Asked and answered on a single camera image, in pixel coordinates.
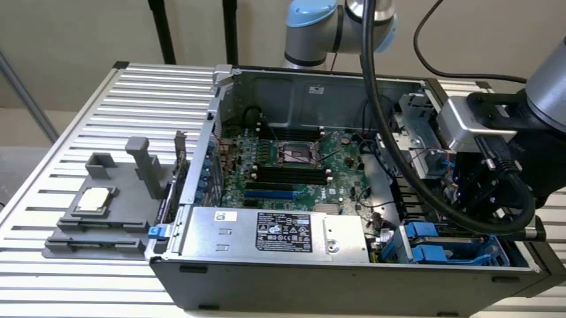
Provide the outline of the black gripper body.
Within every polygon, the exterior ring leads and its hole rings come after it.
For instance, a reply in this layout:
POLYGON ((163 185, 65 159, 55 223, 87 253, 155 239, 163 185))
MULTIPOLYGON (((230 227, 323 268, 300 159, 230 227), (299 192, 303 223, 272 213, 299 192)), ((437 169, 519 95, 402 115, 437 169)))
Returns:
MULTIPOLYGON (((545 132, 519 132, 509 142, 509 149, 522 167, 518 175, 530 188, 538 209, 545 206, 549 196, 565 187, 565 138, 545 132)), ((483 161, 482 153, 461 152, 457 155, 457 177, 461 173, 478 172, 478 186, 499 186, 498 206, 519 209, 519 193, 483 161)))

